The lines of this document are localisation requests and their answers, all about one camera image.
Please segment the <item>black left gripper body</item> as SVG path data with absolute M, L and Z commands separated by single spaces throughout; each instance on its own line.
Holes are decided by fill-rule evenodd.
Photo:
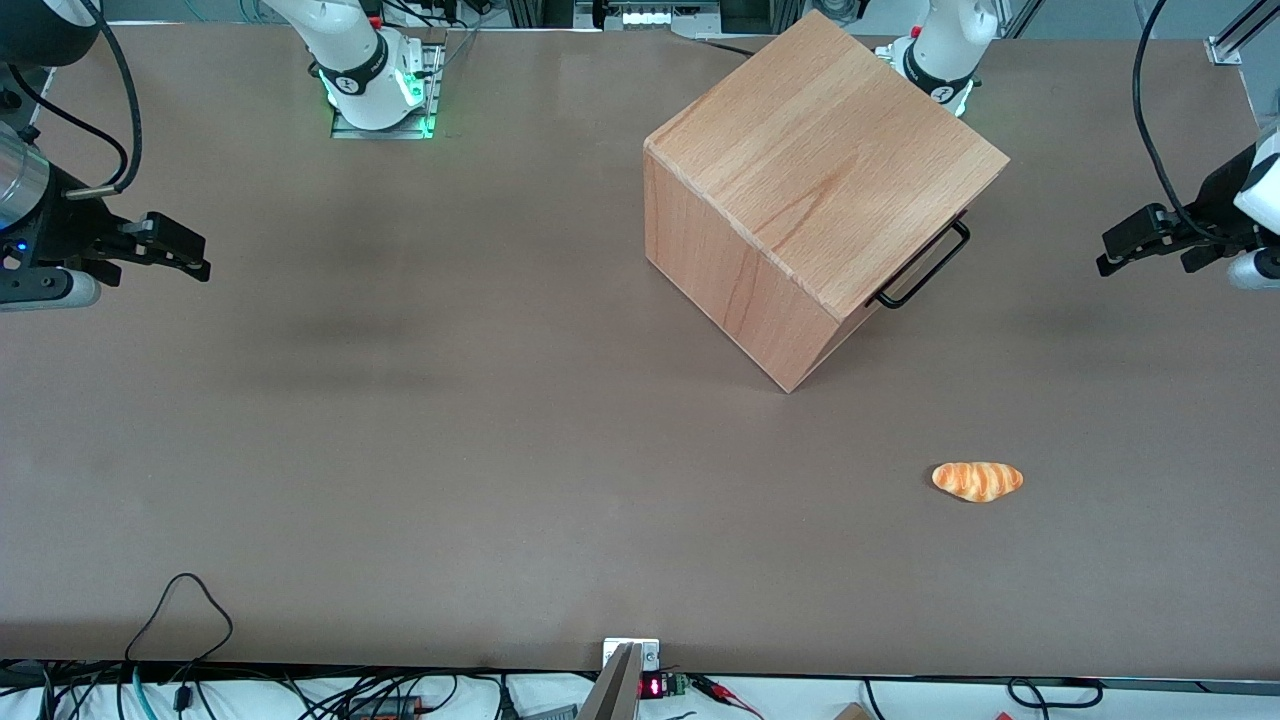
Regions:
M 1221 259 L 1235 258 L 1263 246 L 1261 225 L 1234 204 L 1253 167 L 1256 146 L 1251 145 L 1211 172 L 1196 200 L 1185 206 L 1190 220 L 1183 232 L 1189 249 L 1181 255 L 1184 272 L 1196 273 Z

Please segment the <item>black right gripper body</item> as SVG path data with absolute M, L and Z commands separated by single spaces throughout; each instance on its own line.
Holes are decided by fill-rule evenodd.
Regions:
M 119 263 L 133 254 L 133 240 L 122 229 L 125 220 L 101 199 L 69 200 L 59 193 L 58 210 L 58 265 L 118 288 Z

